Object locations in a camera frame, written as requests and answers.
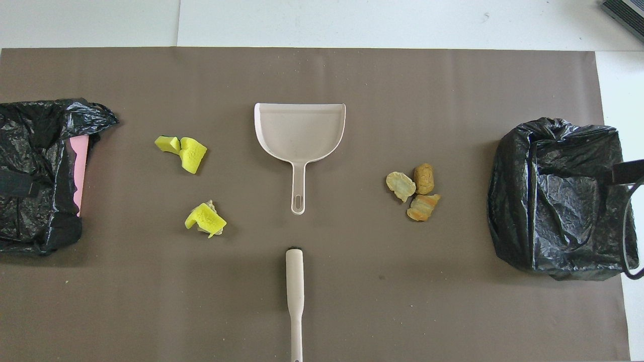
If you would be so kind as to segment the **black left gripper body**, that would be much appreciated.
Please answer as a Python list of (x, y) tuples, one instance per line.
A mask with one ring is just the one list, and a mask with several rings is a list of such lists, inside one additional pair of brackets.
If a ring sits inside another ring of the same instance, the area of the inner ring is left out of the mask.
[(28, 173), (1, 169), (1, 196), (32, 198), (39, 195), (41, 186)]

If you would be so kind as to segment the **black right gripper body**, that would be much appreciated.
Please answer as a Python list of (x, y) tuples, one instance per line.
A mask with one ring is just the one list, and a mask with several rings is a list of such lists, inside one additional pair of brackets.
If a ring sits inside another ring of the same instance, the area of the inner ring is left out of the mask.
[(611, 185), (636, 184), (643, 177), (644, 159), (616, 163), (611, 169)]

